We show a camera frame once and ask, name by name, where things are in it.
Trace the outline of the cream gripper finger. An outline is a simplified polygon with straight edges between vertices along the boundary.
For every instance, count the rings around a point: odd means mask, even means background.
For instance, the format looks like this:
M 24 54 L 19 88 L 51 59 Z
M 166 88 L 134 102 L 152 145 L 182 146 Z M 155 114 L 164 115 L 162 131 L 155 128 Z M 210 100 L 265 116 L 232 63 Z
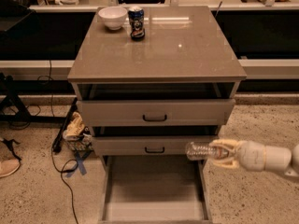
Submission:
M 239 161 L 234 157 L 228 157 L 224 159 L 211 159 L 211 162 L 218 167 L 227 168 L 227 169 L 236 169 L 239 167 Z
M 221 147 L 228 152 L 236 152 L 240 147 L 240 142 L 234 139 L 217 139 L 213 140 L 209 145 L 211 147 Z

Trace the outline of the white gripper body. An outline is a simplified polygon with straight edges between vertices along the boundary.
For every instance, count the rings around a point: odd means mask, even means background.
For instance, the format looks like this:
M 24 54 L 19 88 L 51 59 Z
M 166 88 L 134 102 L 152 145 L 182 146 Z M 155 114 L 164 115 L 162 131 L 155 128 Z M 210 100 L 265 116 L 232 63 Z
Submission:
M 264 170 L 265 145 L 253 141 L 242 141 L 237 157 L 240 165 L 247 171 L 261 172 Z

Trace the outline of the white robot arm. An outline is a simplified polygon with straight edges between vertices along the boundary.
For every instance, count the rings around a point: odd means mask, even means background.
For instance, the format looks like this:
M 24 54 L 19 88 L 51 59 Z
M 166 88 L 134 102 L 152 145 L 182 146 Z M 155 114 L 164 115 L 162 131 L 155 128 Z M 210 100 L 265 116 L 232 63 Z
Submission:
M 208 146 L 217 150 L 214 165 L 231 169 L 242 167 L 249 172 L 266 171 L 289 179 L 298 178 L 298 147 L 290 150 L 234 139 L 214 140 Z

